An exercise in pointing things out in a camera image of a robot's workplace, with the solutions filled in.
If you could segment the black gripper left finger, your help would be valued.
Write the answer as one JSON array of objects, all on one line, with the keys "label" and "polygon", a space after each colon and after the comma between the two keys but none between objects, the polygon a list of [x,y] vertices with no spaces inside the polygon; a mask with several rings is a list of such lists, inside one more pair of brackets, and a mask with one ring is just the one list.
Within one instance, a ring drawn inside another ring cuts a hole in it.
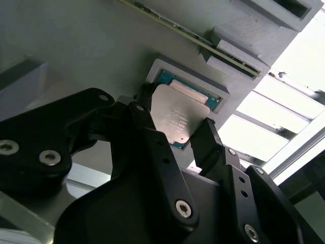
[{"label": "black gripper left finger", "polygon": [[137,102],[116,102],[97,88],[1,122],[1,189],[56,192],[72,168],[72,156],[99,140],[110,142],[113,165],[120,169],[112,180],[138,174],[141,187],[162,203],[169,224],[185,233],[195,230],[198,211],[149,110]]}]

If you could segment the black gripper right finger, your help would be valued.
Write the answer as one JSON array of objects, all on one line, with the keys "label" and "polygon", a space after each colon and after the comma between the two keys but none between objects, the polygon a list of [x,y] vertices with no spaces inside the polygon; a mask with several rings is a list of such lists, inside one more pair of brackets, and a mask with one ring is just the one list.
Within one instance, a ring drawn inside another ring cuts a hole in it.
[{"label": "black gripper right finger", "polygon": [[289,200],[258,166],[242,170],[206,118],[190,138],[200,175],[219,184],[219,234],[226,243],[305,243]]}]

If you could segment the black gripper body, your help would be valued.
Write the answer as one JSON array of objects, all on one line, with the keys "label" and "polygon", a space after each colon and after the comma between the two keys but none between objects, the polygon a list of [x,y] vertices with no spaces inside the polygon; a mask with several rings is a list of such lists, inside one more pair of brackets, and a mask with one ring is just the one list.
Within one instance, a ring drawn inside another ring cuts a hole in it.
[{"label": "black gripper body", "polygon": [[129,173],[75,200],[57,222],[55,243],[233,243],[220,186],[189,172],[183,177],[199,212],[193,232],[169,224],[156,195],[141,187],[138,174]]}]

